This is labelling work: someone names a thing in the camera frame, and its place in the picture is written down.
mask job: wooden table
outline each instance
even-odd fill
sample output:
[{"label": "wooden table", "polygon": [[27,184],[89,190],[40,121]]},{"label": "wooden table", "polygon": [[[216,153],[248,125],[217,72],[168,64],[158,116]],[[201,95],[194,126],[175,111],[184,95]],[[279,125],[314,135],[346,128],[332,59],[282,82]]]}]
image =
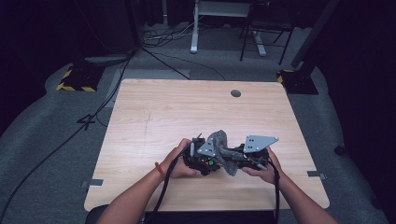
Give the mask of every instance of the wooden table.
[{"label": "wooden table", "polygon": [[[241,92],[231,96],[232,90]],[[283,170],[322,207],[329,199],[316,171],[288,97],[278,83],[125,79],[120,86],[90,186],[86,210],[111,201],[161,162],[183,137],[223,130],[228,146],[249,134],[277,136],[272,145]],[[163,185],[151,197],[153,209]],[[238,171],[171,179],[160,211],[272,210],[275,188]],[[281,196],[280,208],[289,208]]]}]

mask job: person's right arm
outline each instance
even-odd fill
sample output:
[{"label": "person's right arm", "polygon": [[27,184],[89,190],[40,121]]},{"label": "person's right arm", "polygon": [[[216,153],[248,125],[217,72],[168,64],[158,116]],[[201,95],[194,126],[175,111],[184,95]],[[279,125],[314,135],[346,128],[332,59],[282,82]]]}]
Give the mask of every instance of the person's right arm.
[{"label": "person's right arm", "polygon": [[[291,211],[295,215],[298,223],[337,223],[337,221],[327,213],[320,205],[306,195],[281,169],[271,148],[268,148],[270,158],[276,169],[279,171],[279,189],[283,197],[288,202]],[[257,171],[247,167],[242,169],[245,173],[252,176],[259,176],[262,180],[274,184],[274,168],[268,166],[268,171]]]}]

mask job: person's left hand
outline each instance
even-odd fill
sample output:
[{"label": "person's left hand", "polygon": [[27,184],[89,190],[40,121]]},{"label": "person's left hand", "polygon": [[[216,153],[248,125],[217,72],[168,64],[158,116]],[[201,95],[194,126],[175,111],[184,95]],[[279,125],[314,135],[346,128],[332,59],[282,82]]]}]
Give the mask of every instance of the person's left hand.
[{"label": "person's left hand", "polygon": [[[184,138],[181,140],[181,142],[178,144],[177,147],[175,147],[165,158],[165,160],[161,163],[161,167],[163,168],[163,172],[166,174],[169,165],[171,164],[172,160],[191,142],[191,140]],[[182,176],[197,176],[200,175],[201,172],[197,170],[193,170],[184,163],[183,158],[179,157],[177,164],[172,171],[171,177],[177,178],[177,177],[182,177]]]}]

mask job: hand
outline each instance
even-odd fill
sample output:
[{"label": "hand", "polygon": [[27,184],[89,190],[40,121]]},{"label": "hand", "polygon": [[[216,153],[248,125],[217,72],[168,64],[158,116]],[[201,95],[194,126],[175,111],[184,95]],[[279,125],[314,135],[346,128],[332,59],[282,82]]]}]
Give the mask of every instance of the hand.
[{"label": "hand", "polygon": [[[280,167],[279,160],[277,159],[275,153],[271,150],[270,147],[268,147],[267,150],[268,150],[269,156],[271,158],[271,161],[273,162],[276,169],[279,171],[280,176],[282,176],[283,171],[282,171],[282,168]],[[248,175],[251,175],[251,176],[258,176],[265,182],[274,184],[274,181],[275,181],[274,168],[270,164],[267,165],[267,168],[268,168],[267,171],[263,171],[263,170],[258,171],[258,170],[254,170],[254,169],[251,169],[248,167],[244,167],[244,168],[242,168],[242,171],[247,173]]]},{"label": "hand", "polygon": [[[191,140],[184,138],[181,140],[181,142],[178,144],[177,147],[175,147],[165,158],[165,160],[161,163],[161,167],[163,168],[163,171],[166,173],[169,165],[171,164],[172,160],[191,142]],[[174,170],[172,171],[171,177],[176,178],[176,177],[182,177],[182,176],[197,176],[200,175],[201,173],[197,170],[193,170],[189,167],[186,166],[186,164],[183,161],[182,157],[179,157],[176,163],[176,166]]]}]

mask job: person's left arm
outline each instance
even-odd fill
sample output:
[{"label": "person's left arm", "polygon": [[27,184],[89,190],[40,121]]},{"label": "person's left arm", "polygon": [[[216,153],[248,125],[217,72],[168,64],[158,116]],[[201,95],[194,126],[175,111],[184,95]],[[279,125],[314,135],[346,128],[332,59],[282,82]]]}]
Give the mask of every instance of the person's left arm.
[{"label": "person's left arm", "polygon": [[[171,161],[190,143],[190,140],[183,139],[178,147],[175,147],[160,164],[163,173],[166,174]],[[179,158],[171,176],[194,176],[200,174],[199,171],[192,170]],[[152,169],[143,178],[120,194],[106,208],[97,223],[138,223],[143,212],[154,193],[155,189],[163,182],[164,175]]]}]

